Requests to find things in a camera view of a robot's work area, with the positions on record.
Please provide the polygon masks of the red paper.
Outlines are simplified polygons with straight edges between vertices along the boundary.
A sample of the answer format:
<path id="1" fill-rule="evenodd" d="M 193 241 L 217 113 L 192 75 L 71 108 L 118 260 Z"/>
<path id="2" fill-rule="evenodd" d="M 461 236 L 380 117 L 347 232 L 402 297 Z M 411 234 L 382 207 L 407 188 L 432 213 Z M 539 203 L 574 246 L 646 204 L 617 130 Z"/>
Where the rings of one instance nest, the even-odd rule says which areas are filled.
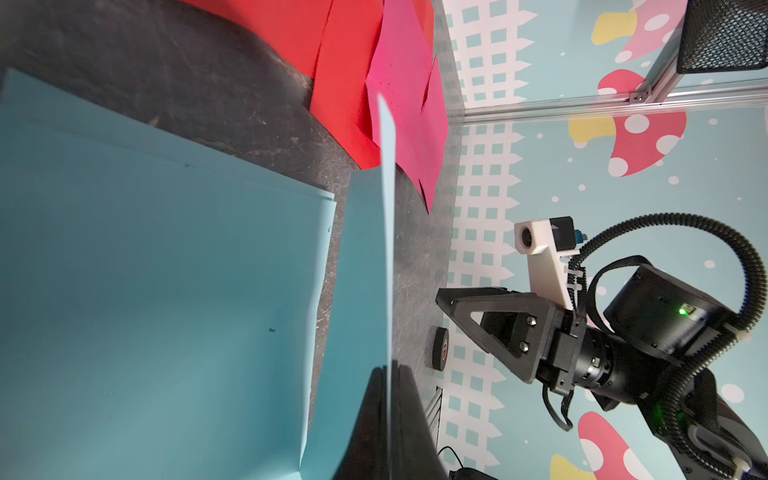
<path id="1" fill-rule="evenodd" d="M 320 45 L 310 113 L 363 170 L 380 165 L 366 78 L 378 44 L 382 1 L 334 1 Z"/>
<path id="2" fill-rule="evenodd" d="M 241 26 L 313 78 L 331 0 L 184 0 Z"/>

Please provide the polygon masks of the black mesh wall basket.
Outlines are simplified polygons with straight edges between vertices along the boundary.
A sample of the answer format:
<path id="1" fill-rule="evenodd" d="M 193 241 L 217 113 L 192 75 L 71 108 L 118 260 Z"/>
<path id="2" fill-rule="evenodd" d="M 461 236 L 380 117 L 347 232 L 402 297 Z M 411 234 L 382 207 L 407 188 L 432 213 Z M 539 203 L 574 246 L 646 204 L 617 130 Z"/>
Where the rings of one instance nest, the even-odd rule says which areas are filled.
<path id="1" fill-rule="evenodd" d="M 688 1 L 677 55 L 679 74 L 766 67 L 766 0 Z"/>

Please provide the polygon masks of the black tape roll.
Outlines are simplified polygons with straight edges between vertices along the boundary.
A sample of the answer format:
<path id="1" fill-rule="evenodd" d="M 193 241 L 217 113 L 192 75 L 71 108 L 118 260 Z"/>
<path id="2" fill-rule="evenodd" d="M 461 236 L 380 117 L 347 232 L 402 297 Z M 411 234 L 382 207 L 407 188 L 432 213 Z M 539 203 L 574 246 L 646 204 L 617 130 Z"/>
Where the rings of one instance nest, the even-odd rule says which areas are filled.
<path id="1" fill-rule="evenodd" d="M 449 331 L 445 327 L 438 327 L 434 334 L 431 353 L 431 367 L 434 370 L 442 372 L 445 369 L 449 347 Z"/>

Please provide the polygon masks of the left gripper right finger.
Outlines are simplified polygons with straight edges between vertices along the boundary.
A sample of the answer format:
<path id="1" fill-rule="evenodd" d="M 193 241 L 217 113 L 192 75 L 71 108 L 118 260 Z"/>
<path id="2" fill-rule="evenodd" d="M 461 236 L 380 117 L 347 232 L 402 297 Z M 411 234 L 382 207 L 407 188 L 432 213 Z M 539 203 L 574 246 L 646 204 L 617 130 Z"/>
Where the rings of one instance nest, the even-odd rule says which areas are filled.
<path id="1" fill-rule="evenodd" d="M 447 476 L 437 455 L 412 369 L 392 362 L 389 400 L 389 467 L 395 480 Z"/>

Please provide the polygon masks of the blue paper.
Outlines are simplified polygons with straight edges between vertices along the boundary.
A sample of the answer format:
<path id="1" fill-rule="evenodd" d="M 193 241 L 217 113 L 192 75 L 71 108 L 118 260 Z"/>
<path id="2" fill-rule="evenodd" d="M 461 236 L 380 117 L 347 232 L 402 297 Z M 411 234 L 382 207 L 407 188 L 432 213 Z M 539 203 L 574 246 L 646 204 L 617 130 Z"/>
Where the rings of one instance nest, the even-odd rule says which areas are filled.
<path id="1" fill-rule="evenodd" d="M 349 184 L 329 333 L 299 470 L 304 479 L 333 479 L 379 367 L 387 371 L 389 467 L 396 131 L 385 103 L 379 112 L 381 163 L 354 173 Z"/>
<path id="2" fill-rule="evenodd" d="M 8 71 L 2 477 L 296 478 L 335 210 Z"/>

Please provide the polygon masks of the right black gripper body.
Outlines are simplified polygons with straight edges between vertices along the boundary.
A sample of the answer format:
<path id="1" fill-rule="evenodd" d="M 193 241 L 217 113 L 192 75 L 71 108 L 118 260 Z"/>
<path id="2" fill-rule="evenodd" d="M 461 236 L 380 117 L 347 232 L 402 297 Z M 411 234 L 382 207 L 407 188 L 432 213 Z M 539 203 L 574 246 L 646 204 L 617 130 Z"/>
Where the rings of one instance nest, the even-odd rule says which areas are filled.
<path id="1" fill-rule="evenodd" d="M 585 389 L 604 386 L 611 369 L 612 347 L 608 335 L 590 327 L 584 316 L 566 311 L 554 329 L 536 379 L 550 392 L 566 396 L 576 386 Z"/>

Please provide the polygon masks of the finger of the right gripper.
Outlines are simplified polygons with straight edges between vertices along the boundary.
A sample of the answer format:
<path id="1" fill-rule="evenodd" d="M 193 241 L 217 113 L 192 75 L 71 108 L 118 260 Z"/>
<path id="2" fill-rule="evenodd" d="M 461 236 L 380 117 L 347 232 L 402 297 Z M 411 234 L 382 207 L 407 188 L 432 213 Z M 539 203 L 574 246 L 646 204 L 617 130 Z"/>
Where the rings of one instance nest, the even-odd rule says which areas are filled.
<path id="1" fill-rule="evenodd" d="M 436 304 L 481 350 L 526 384 L 536 379 L 558 305 L 501 287 L 441 288 Z"/>

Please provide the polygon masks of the magenta paper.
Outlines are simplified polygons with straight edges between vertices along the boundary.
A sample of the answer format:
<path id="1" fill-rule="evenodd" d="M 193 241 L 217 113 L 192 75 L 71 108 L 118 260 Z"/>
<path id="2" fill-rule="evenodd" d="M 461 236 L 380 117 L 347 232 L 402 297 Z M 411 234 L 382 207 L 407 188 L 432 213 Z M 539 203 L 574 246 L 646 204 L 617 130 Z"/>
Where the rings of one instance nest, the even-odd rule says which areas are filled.
<path id="1" fill-rule="evenodd" d="M 428 213 L 433 210 L 441 173 L 449 122 L 443 97 L 442 78 L 437 59 L 433 60 L 420 114 L 419 184 Z"/>
<path id="2" fill-rule="evenodd" d="M 396 162 L 423 194 L 426 147 L 422 107 L 432 56 L 411 1 L 386 1 L 378 43 L 366 77 L 373 141 L 383 145 L 380 105 L 387 105 L 396 131 Z"/>

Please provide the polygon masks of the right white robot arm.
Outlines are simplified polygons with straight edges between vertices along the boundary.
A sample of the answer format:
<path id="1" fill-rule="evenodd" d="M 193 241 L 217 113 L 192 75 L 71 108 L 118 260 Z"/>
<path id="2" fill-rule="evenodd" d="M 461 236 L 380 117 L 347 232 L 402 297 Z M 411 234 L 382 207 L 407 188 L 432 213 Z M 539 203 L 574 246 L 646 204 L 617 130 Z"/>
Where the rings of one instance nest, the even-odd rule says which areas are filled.
<path id="1" fill-rule="evenodd" d="M 597 305 L 600 278 L 585 260 L 608 242 L 643 228 L 687 227 L 723 241 L 745 280 L 742 306 L 732 310 L 655 267 L 641 255 L 612 263 L 632 276 L 605 309 Z M 621 404 L 640 410 L 689 479 L 763 479 L 767 454 L 757 436 L 719 395 L 711 364 L 748 335 L 767 301 L 767 274 L 752 244 L 717 220 L 657 213 L 616 224 L 594 238 L 570 217 L 515 226 L 516 249 L 527 259 L 529 289 L 442 288 L 443 313 L 482 351 L 524 383 L 557 394 L 549 415 L 573 427 L 577 388 L 604 411 Z"/>

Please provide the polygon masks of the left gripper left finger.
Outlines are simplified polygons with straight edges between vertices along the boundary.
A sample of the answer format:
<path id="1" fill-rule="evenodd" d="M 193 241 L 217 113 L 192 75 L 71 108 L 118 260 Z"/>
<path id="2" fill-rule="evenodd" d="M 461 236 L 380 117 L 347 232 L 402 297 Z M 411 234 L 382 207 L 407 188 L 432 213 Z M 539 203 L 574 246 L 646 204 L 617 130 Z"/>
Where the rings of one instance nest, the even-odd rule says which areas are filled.
<path id="1" fill-rule="evenodd" d="M 333 480 L 389 478 L 386 373 L 382 367 L 371 372 L 350 441 Z"/>

